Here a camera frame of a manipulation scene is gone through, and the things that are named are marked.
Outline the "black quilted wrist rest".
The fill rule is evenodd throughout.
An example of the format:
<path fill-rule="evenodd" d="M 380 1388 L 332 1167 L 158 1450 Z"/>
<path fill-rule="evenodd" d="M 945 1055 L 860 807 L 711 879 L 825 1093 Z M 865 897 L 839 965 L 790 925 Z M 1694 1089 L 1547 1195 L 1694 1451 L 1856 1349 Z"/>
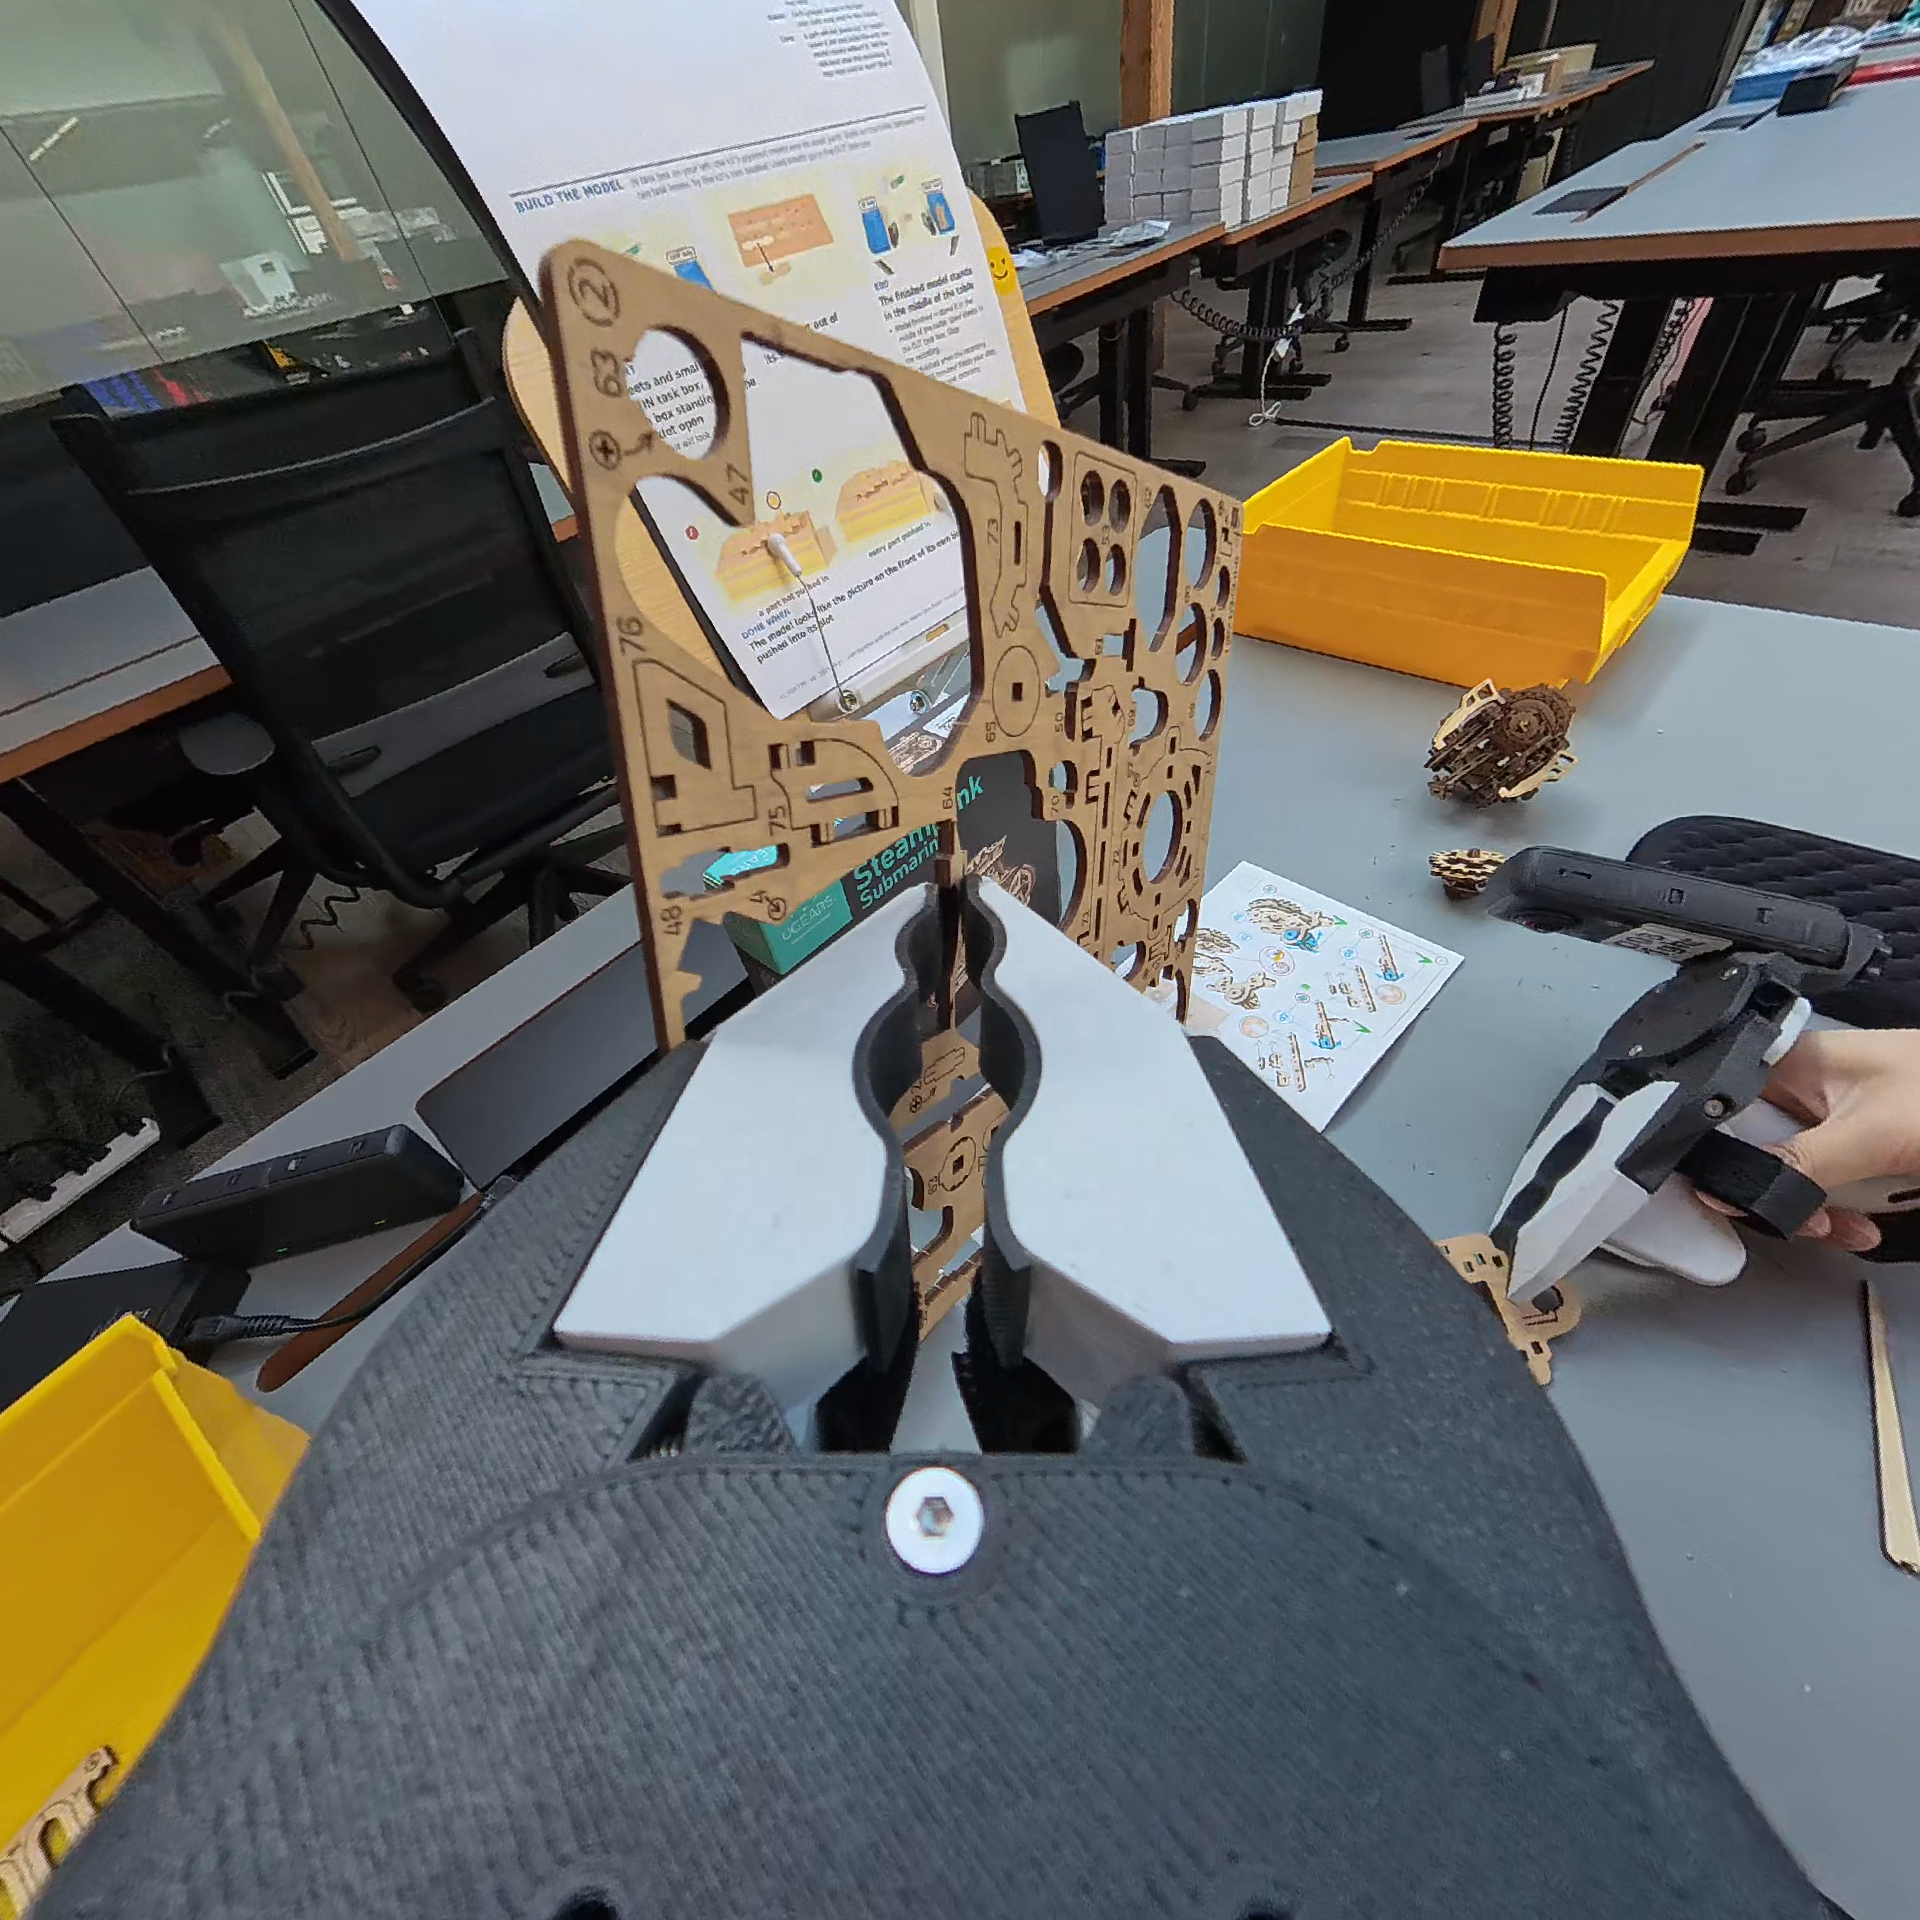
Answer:
<path fill-rule="evenodd" d="M 1660 822 L 1628 850 L 1630 861 L 1726 879 L 1755 891 L 1830 905 L 1883 939 L 1888 959 L 1873 978 L 1814 996 L 1824 1019 L 1854 1029 L 1918 1027 L 1918 861 L 1815 833 L 1726 815 Z"/>

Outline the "black office chair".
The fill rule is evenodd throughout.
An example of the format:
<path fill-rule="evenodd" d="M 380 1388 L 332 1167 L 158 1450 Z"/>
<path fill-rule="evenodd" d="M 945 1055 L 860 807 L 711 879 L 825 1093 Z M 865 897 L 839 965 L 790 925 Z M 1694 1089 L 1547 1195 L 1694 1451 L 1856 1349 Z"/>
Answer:
<path fill-rule="evenodd" d="M 578 837 L 618 803 L 580 587 L 473 355 L 323 378 L 52 434 L 230 677 L 183 733 L 276 829 L 233 885 L 276 878 L 247 965 L 275 973 L 332 879 L 444 914 L 393 973 L 420 1015 L 442 965 L 526 910 L 531 943 L 622 878 Z"/>

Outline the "stack of white boxes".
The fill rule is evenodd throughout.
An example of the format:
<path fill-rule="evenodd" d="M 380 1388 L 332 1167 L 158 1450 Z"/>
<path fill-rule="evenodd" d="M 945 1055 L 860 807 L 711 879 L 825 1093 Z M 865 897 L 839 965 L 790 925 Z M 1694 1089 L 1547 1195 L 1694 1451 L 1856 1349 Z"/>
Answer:
<path fill-rule="evenodd" d="M 1257 223 L 1308 202 L 1323 91 L 1179 111 L 1107 132 L 1107 227 Z"/>

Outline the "thin wooden stick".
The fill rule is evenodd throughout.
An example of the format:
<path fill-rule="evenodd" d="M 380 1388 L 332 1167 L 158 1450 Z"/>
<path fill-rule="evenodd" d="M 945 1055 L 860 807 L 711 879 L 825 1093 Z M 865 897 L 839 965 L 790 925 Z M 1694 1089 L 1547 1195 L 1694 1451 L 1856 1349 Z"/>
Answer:
<path fill-rule="evenodd" d="M 1862 1286 L 1862 1299 L 1882 1553 L 1898 1571 L 1918 1578 L 1918 1510 L 1888 1303 L 1873 1281 Z"/>

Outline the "black model kit box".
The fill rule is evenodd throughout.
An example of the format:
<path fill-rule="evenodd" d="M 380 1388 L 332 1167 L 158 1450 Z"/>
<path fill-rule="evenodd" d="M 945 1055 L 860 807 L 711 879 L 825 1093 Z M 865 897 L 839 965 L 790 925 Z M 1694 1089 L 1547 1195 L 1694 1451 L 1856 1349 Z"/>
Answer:
<path fill-rule="evenodd" d="M 1080 855 L 1064 822 L 1044 822 L 1026 759 L 1018 751 L 971 759 L 955 780 L 958 845 L 967 874 L 994 879 L 1055 923 L 1073 899 Z M 939 835 L 915 829 L 894 843 L 872 843 L 844 876 L 790 907 L 784 919 L 722 917 L 735 949 L 759 986 L 806 965 L 844 931 L 862 923 L 912 885 L 936 879 Z"/>

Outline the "black flat panel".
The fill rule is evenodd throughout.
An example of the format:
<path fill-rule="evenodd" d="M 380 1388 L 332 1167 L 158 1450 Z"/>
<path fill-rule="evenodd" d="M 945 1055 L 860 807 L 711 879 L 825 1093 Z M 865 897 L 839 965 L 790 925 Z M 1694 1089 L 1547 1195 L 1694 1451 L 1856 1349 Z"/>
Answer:
<path fill-rule="evenodd" d="M 632 943 L 420 1093 L 419 1123 L 488 1188 L 659 1055 L 655 1013 L 648 955 Z"/>

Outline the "white power strip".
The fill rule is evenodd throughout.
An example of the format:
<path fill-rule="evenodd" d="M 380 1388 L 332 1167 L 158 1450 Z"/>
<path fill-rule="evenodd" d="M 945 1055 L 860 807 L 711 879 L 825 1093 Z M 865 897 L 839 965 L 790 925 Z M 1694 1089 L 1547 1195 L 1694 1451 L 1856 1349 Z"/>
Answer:
<path fill-rule="evenodd" d="M 113 1178 L 152 1154 L 158 1143 L 161 1126 L 156 1117 L 144 1117 L 107 1143 L 26 1143 L 27 1165 L 23 1170 L 12 1170 L 18 1154 L 8 1151 L 3 1206 L 4 1251 L 23 1247 L 82 1197 L 89 1197 Z"/>

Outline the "white instruction poster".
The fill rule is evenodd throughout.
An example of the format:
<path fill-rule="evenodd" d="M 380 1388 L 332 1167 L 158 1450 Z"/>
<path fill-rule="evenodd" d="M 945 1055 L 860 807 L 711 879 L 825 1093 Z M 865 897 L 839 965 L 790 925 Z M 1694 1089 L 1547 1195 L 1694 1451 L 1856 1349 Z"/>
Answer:
<path fill-rule="evenodd" d="M 585 237 L 1025 404 L 994 263 L 897 4 L 374 2 L 382 55 L 532 271 Z M 634 507 L 763 707 L 860 714 L 970 638 L 948 497 L 875 386 L 744 348 L 752 499 L 652 477 Z"/>

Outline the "large wooden gear assembly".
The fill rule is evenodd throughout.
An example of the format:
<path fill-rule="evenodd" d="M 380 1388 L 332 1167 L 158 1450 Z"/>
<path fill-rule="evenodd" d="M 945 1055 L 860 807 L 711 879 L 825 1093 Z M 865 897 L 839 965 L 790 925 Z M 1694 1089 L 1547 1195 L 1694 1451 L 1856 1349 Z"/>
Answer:
<path fill-rule="evenodd" d="M 1576 714 L 1561 687 L 1482 678 L 1431 735 L 1428 790 L 1476 809 L 1531 799 L 1578 766 Z"/>

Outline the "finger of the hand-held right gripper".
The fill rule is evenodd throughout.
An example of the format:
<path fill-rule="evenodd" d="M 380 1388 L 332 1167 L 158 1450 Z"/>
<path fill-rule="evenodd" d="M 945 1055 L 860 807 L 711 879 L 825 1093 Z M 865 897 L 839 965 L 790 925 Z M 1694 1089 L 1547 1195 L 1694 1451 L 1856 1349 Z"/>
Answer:
<path fill-rule="evenodd" d="M 1497 1214 L 1499 1227 L 1568 1227 L 1615 1188 L 1633 1187 L 1620 1157 L 1660 1121 L 1676 1093 L 1655 1079 L 1628 1094 L 1583 1084 L 1561 1097 L 1523 1150 Z"/>
<path fill-rule="evenodd" d="M 1650 1191 L 1602 1159 L 1564 1172 L 1542 1204 L 1519 1222 L 1508 1253 L 1507 1301 L 1531 1303 L 1570 1269 L 1633 1222 Z"/>

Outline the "wooden model part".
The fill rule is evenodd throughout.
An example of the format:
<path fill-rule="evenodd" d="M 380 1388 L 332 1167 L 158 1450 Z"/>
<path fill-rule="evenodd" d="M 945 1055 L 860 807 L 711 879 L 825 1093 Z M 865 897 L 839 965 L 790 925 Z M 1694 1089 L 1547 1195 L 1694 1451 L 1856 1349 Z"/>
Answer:
<path fill-rule="evenodd" d="M 1507 1341 L 1526 1358 L 1536 1386 L 1553 1382 L 1553 1343 L 1574 1333 L 1583 1301 L 1570 1284 L 1550 1286 L 1531 1303 L 1508 1299 L 1508 1260 L 1486 1234 L 1446 1236 L 1438 1243 L 1450 1266 L 1495 1309 Z"/>

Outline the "wooden model parts sheet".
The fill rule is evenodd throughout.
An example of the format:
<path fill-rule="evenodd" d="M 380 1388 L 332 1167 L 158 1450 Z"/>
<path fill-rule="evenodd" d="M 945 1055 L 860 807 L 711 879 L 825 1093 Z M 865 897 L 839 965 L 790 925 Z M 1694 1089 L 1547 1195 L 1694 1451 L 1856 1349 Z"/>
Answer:
<path fill-rule="evenodd" d="M 52 1796 L 3 1846 L 3 1915 L 26 1918 L 60 1863 L 74 1853 L 103 1810 L 120 1755 L 91 1748 Z"/>
<path fill-rule="evenodd" d="M 1068 829 L 1064 934 L 1184 1018 L 1243 502 L 634 257 L 566 243 L 543 290 L 662 1043 L 687 1037 L 697 925 L 794 931 L 806 901 L 884 857 L 875 905 L 958 876 L 962 783 L 985 762 L 1019 762 L 1038 818 Z M 831 485 L 857 530 L 912 510 L 961 569 L 961 610 L 934 620 L 958 694 L 916 756 L 857 693 L 878 678 L 892 698 L 906 668 L 855 665 L 835 635 L 855 596 L 800 561 L 799 489 L 766 502 L 752 404 L 774 406 L 778 372 L 881 430 Z M 706 510 L 722 586 L 784 579 L 778 665 L 809 642 L 846 693 L 758 690 L 745 642 L 687 638 L 694 610 L 659 617 L 635 586 L 659 486 Z"/>

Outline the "person's right hand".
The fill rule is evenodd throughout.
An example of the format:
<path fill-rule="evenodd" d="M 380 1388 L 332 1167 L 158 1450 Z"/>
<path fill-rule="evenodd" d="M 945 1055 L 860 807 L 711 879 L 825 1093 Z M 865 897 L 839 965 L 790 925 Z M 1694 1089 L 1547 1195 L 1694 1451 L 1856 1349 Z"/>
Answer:
<path fill-rule="evenodd" d="M 1839 1204 L 1856 1183 L 1918 1180 L 1918 1034 L 1808 1030 L 1778 1061 L 1766 1101 L 1801 1123 L 1769 1151 L 1830 1202 L 1803 1234 L 1849 1254 L 1882 1243 L 1878 1222 Z"/>

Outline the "white instruction booklet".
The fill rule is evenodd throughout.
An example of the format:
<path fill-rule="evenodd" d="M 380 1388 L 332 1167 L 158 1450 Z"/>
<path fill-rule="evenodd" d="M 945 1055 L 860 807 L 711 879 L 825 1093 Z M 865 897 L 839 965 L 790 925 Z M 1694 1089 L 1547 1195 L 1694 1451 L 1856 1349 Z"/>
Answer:
<path fill-rule="evenodd" d="M 1458 969 L 1420 933 L 1242 861 L 1198 905 L 1187 1025 L 1323 1130 Z"/>

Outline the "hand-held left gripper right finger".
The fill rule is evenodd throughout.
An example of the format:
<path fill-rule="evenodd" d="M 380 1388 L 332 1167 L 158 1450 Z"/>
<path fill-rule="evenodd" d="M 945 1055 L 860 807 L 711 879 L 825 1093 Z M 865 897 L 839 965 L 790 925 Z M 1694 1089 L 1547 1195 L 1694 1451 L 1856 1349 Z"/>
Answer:
<path fill-rule="evenodd" d="M 1081 1410 L 1200 1362 L 1320 1353 L 1332 1325 L 1177 1018 L 993 879 L 967 882 L 984 1164 L 967 1417 L 1071 1451 Z"/>

